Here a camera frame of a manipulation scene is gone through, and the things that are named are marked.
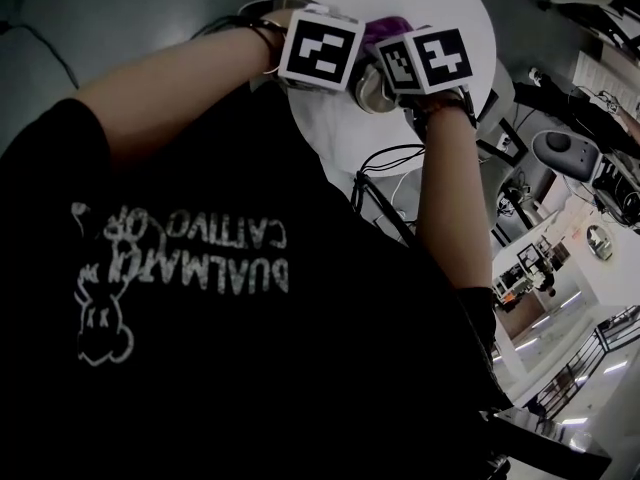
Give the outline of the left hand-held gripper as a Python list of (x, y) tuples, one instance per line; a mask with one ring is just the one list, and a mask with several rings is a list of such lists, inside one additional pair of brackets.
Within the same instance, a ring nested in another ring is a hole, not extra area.
[(310, 4), (292, 13), (277, 75), (286, 83), (330, 92), (346, 90), (366, 25)]

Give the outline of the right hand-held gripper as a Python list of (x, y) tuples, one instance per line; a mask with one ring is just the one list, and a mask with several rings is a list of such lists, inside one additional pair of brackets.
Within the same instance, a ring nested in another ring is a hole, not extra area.
[(458, 28), (428, 27), (375, 45), (396, 95), (428, 95), (466, 86), (473, 76)]

